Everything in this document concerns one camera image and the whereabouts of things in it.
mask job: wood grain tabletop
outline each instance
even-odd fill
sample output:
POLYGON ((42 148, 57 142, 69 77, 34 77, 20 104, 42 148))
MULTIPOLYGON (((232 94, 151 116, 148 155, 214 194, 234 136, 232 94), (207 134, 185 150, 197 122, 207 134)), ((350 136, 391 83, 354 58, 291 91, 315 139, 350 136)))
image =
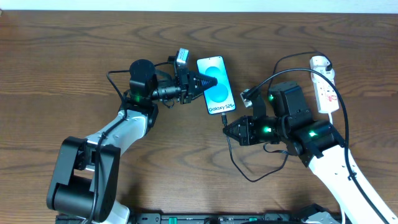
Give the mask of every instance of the wood grain tabletop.
MULTIPOLYGON (((116 116, 119 98, 106 79, 140 58, 164 62, 180 48, 198 58, 222 55, 236 100, 229 121, 251 115, 239 93, 263 81, 288 54, 319 50, 336 72, 349 116, 350 149, 364 175, 398 213, 398 17, 377 14, 5 11, 0 17, 0 223, 53 223, 45 199, 62 141, 83 138, 116 116)), ((310 56, 279 69, 308 67, 310 56)), ((162 68, 171 72, 168 67, 162 68)), ((121 90, 129 75, 115 75, 121 90)), ((289 73, 317 119, 308 73, 289 73)), ((341 110, 333 113, 344 136, 341 110)), ((121 158, 117 199, 165 213, 254 213, 338 204, 297 157, 257 183, 229 159, 220 115, 203 98, 167 109, 121 158)), ((272 146, 283 149, 284 145, 272 146)), ((239 147, 237 163, 255 178, 282 155, 239 147)))

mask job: white wall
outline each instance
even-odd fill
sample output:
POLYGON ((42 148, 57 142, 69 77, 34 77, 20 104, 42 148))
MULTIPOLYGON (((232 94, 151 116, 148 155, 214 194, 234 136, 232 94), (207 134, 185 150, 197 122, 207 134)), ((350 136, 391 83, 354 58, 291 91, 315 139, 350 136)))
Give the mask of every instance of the white wall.
POLYGON ((398 13, 398 0, 0 0, 3 10, 398 13))

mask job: white cord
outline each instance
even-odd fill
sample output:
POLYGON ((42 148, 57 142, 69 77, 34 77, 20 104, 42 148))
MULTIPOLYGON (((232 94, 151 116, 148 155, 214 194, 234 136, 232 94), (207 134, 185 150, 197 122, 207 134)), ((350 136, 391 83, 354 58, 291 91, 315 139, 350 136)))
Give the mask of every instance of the white cord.
POLYGON ((331 124, 333 124, 333 118, 331 117, 331 112, 329 112, 328 115, 329 115, 329 122, 330 122, 331 124))
POLYGON ((341 206, 340 206, 340 211, 341 211, 341 224, 346 224, 346 214, 341 206))

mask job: smartphone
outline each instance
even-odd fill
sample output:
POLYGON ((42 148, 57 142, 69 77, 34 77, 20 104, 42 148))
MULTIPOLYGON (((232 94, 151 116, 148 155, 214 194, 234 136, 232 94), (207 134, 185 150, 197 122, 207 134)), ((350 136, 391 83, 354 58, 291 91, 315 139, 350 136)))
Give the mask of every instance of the smartphone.
POLYGON ((207 112, 218 114, 235 110, 235 101, 229 85, 228 76, 221 56, 203 58, 197 61, 198 71, 201 74, 217 78, 217 86, 204 92, 207 112))

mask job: white power strip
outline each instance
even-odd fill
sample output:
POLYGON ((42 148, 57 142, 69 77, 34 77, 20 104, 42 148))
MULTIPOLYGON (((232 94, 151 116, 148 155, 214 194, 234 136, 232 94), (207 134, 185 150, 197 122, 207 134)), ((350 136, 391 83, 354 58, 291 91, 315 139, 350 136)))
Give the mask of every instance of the white power strip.
MULTIPOLYGON (((330 62, 324 56, 314 56, 310 60, 312 70, 315 70, 326 76, 333 84, 335 84, 335 71, 331 69, 326 71, 326 67, 330 62)), ((318 112, 330 114, 338 110, 337 94, 332 87, 319 75, 311 73, 313 87, 315 89, 315 97, 317 99, 318 112)))

